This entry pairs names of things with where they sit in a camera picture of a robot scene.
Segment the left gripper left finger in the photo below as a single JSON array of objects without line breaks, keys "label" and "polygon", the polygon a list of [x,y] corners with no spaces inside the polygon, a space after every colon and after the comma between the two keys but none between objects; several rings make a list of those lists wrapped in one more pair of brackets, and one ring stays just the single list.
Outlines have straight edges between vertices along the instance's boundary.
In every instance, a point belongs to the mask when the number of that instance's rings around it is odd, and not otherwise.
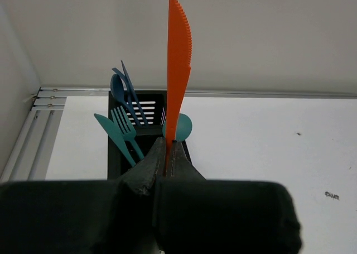
[{"label": "left gripper left finger", "polygon": [[133,195],[151,195],[157,177],[163,174],[165,158],[166,140],[159,137],[144,159],[119,177],[121,191]]}]

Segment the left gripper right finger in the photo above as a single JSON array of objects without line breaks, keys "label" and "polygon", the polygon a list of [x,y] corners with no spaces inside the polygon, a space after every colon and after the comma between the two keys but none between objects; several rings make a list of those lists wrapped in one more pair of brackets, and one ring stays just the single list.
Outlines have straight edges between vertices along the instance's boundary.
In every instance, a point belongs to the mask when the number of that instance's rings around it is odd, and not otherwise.
[{"label": "left gripper right finger", "polygon": [[170,151],[171,181],[206,181],[187,159],[182,142],[173,142]]}]

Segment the teal spoon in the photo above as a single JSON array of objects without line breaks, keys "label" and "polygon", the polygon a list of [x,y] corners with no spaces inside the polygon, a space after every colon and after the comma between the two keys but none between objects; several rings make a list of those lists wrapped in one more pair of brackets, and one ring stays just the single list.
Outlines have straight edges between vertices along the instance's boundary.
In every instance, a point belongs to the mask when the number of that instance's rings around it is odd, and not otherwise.
[{"label": "teal spoon", "polygon": [[186,114],[179,114],[175,141],[182,142],[186,140],[192,132],[192,121]]}]

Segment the dark blue knife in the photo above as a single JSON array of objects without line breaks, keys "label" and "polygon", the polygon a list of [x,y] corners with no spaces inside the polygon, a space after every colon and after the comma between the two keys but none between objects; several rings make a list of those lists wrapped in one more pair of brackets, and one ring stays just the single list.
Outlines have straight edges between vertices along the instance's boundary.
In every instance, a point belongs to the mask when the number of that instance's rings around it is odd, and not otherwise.
[{"label": "dark blue knife", "polygon": [[132,85],[132,82],[131,82],[131,80],[130,80],[129,74],[128,74],[128,72],[127,72],[127,70],[126,70],[126,67],[125,67],[125,65],[124,65],[124,62],[123,62],[122,60],[121,60],[121,64],[122,64],[122,68],[123,68],[123,71],[124,71],[124,75],[125,75],[125,77],[126,77],[127,87],[129,88],[129,91],[130,91],[130,93],[131,93],[131,96],[133,97],[133,99],[134,99],[135,102],[136,102],[136,105],[137,105],[137,107],[138,107],[138,109],[139,109],[139,111],[140,111],[140,114],[141,114],[141,117],[142,117],[143,122],[145,123],[146,126],[149,126],[148,121],[147,121],[147,118],[146,118],[146,116],[145,116],[145,114],[144,114],[144,111],[143,111],[143,109],[142,109],[142,107],[141,107],[141,104],[140,104],[140,102],[139,102],[139,99],[138,99],[138,97],[137,97],[137,95],[136,95],[136,92],[135,92],[134,87],[133,87],[133,85]]}]

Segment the teal fork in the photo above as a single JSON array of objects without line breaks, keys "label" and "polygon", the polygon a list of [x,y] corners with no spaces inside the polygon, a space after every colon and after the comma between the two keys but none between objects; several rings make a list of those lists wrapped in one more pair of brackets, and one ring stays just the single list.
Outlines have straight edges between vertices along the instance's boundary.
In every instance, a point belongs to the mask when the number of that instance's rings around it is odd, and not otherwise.
[{"label": "teal fork", "polygon": [[124,108],[120,106],[111,109],[110,114],[114,123],[120,128],[124,140],[132,145],[138,158],[142,160],[144,158],[144,154],[135,140],[137,132],[134,126],[132,125],[132,122],[130,121],[129,117],[127,116],[127,113]]}]

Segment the teal knife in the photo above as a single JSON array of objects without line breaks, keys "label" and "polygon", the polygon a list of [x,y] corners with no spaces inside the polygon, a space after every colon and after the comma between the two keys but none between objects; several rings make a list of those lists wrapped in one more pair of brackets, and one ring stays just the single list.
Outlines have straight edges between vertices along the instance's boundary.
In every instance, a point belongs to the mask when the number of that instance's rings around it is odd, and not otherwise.
[{"label": "teal knife", "polygon": [[114,142],[114,144],[123,154],[123,156],[127,159],[130,165],[133,167],[136,164],[136,162],[134,161],[131,154],[129,153],[126,142],[119,128],[109,118],[101,114],[94,113],[94,117],[102,126],[102,128],[107,133],[109,138]]}]

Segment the red-orange knife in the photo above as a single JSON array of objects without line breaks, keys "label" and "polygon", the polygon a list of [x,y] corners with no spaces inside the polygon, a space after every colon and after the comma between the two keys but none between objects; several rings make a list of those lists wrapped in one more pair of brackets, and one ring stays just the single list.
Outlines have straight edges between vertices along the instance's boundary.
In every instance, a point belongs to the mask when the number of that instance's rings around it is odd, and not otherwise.
[{"label": "red-orange knife", "polygon": [[167,39],[167,109],[166,109],[166,163],[168,169],[170,152],[176,137],[182,101],[191,71],[191,29],[178,0],[169,0]]}]

